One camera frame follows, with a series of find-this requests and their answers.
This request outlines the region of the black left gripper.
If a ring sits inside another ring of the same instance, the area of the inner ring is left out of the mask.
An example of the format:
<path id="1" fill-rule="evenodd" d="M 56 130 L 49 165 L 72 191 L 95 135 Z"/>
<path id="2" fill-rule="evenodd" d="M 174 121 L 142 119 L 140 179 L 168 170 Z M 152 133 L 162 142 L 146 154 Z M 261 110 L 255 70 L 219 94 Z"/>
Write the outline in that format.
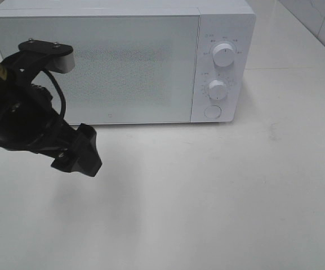
<path id="1" fill-rule="evenodd" d="M 17 52 L 0 62 L 0 147 L 51 156 L 54 169 L 94 177 L 102 166 L 97 132 L 87 124 L 76 132 L 64 120 L 66 100 L 54 72 L 31 60 Z"/>

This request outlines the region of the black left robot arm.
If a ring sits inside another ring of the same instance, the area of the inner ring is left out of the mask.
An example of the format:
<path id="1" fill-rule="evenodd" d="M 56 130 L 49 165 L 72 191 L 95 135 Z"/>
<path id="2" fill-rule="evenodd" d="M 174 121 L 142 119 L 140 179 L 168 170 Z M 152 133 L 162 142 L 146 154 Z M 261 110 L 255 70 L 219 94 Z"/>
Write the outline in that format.
<path id="1" fill-rule="evenodd" d="M 52 167 L 94 177 L 102 161 L 95 129 L 71 127 L 54 73 L 74 68 L 73 48 L 41 40 L 23 42 L 0 61 L 0 147 L 53 158 Z"/>

